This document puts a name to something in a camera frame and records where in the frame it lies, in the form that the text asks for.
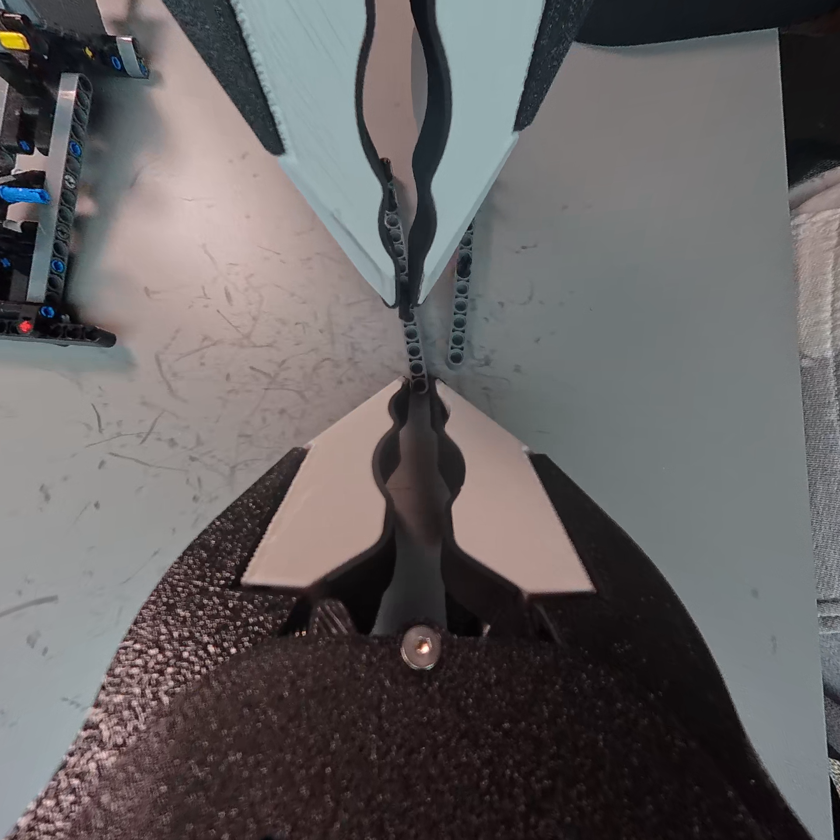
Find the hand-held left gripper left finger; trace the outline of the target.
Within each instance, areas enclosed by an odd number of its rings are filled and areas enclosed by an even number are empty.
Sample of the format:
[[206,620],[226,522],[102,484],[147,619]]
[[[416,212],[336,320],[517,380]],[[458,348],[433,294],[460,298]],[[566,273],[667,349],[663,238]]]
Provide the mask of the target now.
[[394,380],[305,447],[241,585],[291,595],[313,609],[343,604],[357,630],[374,628],[396,563],[387,481],[401,460],[408,380]]

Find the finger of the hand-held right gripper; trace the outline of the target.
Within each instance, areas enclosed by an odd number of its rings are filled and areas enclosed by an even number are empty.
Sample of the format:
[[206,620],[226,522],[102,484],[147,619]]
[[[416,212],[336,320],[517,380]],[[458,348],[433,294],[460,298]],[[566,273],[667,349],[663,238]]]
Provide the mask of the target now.
[[387,179],[364,122],[375,3],[232,2],[282,142],[279,163],[354,267],[393,308]]
[[413,153],[413,304],[443,274],[517,141],[513,125],[543,8],[540,1],[411,2],[427,71]]

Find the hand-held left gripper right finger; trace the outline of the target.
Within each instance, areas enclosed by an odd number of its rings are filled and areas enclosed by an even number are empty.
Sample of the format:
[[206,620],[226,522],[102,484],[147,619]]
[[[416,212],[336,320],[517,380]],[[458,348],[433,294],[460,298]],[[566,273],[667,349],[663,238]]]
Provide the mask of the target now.
[[430,415],[448,492],[440,570],[450,631],[531,632],[535,608],[594,595],[529,447],[440,380]]

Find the toy truck chassis assembly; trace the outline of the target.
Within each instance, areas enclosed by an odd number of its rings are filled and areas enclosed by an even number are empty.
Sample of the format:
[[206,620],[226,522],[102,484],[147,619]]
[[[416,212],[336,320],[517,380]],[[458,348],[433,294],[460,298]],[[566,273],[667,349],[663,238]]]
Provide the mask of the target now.
[[67,301],[98,77],[147,80],[138,40],[98,2],[2,2],[1,337],[109,349],[113,333]]

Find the long grey perforated beam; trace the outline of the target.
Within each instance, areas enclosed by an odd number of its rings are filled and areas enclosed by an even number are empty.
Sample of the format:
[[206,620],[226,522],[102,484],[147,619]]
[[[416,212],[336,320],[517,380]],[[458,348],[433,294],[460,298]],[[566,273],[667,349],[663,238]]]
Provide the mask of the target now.
[[[399,294],[406,298],[408,286],[406,238],[403,232],[403,222],[397,200],[396,183],[395,189],[390,190],[387,185],[387,190],[388,197],[384,210],[385,227],[392,243],[393,253],[396,257],[396,289]],[[412,390],[418,395],[425,395],[428,392],[427,367],[417,317],[411,306],[406,304],[403,307],[401,302],[397,303],[397,313],[402,324],[408,362],[408,377]]]

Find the long grey beam with pins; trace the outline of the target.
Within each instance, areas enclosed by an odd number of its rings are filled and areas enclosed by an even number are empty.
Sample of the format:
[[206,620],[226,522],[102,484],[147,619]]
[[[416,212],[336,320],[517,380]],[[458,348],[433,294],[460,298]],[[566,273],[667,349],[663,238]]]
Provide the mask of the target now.
[[[469,223],[466,231],[464,232],[458,243],[456,260],[458,259],[459,253],[461,253],[462,251],[471,252],[472,259],[474,258],[475,226],[476,220],[473,219]],[[466,333],[468,323],[469,292],[471,286],[473,260],[471,266],[471,275],[469,278],[457,277],[456,264],[457,261],[455,262],[453,312],[449,331],[448,349],[446,353],[447,366],[453,370],[459,368],[466,357]]]

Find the person's grey hoodie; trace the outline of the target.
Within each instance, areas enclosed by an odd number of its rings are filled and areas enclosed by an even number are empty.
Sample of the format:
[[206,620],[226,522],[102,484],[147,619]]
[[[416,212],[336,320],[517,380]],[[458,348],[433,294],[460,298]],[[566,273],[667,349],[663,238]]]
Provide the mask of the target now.
[[839,775],[839,168],[789,193],[818,636],[829,753]]

